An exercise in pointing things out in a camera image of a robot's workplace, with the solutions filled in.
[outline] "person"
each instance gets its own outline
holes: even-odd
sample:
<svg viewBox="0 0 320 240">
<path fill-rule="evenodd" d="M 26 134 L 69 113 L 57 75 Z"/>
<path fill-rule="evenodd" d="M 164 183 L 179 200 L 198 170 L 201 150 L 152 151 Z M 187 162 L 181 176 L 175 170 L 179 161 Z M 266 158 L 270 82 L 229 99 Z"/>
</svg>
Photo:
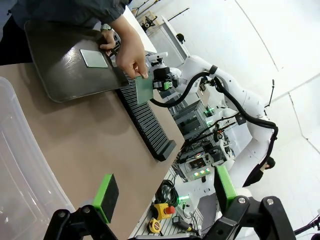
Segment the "person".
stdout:
<svg viewBox="0 0 320 240">
<path fill-rule="evenodd" d="M 249 174 L 243 186 L 248 187 L 251 184 L 255 184 L 259 182 L 262 176 L 264 175 L 264 171 L 268 169 L 272 169 L 275 165 L 276 165 L 276 161 L 272 157 L 269 157 L 266 163 L 258 171 L 253 169 L 253 171 Z"/>
<path fill-rule="evenodd" d="M 9 11 L 12 16 L 3 27 L 0 42 L 0 66 L 30 63 L 24 24 L 28 20 L 58 22 L 71 26 L 93 28 L 96 23 L 109 25 L 102 29 L 107 44 L 101 49 L 108 51 L 116 46 L 114 29 L 121 38 L 116 64 L 132 79 L 148 77 L 144 45 L 139 34 L 123 16 L 129 0 L 17 0 Z"/>
</svg>

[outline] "wristwatch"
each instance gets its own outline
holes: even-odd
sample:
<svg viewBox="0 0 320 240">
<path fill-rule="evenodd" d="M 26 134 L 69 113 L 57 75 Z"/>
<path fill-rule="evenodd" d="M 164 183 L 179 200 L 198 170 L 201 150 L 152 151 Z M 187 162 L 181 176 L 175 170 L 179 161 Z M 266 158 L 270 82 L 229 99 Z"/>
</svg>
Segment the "wristwatch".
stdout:
<svg viewBox="0 0 320 240">
<path fill-rule="evenodd" d="M 102 24 L 101 25 L 101 28 L 100 28 L 100 31 L 102 31 L 102 30 L 111 30 L 112 29 L 112 27 L 110 27 L 108 24 Z"/>
</svg>

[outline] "person's left hand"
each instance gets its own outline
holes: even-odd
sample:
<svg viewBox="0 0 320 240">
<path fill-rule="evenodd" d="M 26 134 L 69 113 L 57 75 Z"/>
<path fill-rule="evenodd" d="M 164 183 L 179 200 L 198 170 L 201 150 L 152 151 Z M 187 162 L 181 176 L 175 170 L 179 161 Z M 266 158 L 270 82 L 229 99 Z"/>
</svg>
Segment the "person's left hand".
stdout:
<svg viewBox="0 0 320 240">
<path fill-rule="evenodd" d="M 116 41 L 114 37 L 114 31 L 112 30 L 102 30 L 102 35 L 104 36 L 107 44 L 100 45 L 100 48 L 106 50 L 106 54 L 110 56 L 111 51 L 109 49 L 113 49 L 116 46 Z"/>
</svg>

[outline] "green light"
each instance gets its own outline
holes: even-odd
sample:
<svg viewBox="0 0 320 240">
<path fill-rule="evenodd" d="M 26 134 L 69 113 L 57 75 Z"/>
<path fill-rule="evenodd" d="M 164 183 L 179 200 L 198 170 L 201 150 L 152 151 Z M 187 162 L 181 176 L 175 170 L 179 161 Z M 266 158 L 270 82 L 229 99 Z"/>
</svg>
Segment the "green light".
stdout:
<svg viewBox="0 0 320 240">
<path fill-rule="evenodd" d="M 185 200 L 185 199 L 188 199 L 189 198 L 189 196 L 181 196 L 181 197 L 179 197 L 179 200 L 181 201 L 181 200 Z"/>
</svg>

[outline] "white floor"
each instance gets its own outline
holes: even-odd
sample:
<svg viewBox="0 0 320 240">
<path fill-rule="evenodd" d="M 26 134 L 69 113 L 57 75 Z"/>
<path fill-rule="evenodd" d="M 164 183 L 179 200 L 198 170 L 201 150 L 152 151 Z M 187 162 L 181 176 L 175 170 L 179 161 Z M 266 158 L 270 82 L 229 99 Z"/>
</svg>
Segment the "white floor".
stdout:
<svg viewBox="0 0 320 240">
<path fill-rule="evenodd" d="M 8 18 L 8 10 L 13 6 L 16 0 L 0 0 L 0 39 L 2 39 L 3 31 L 2 28 L 6 24 Z"/>
</svg>

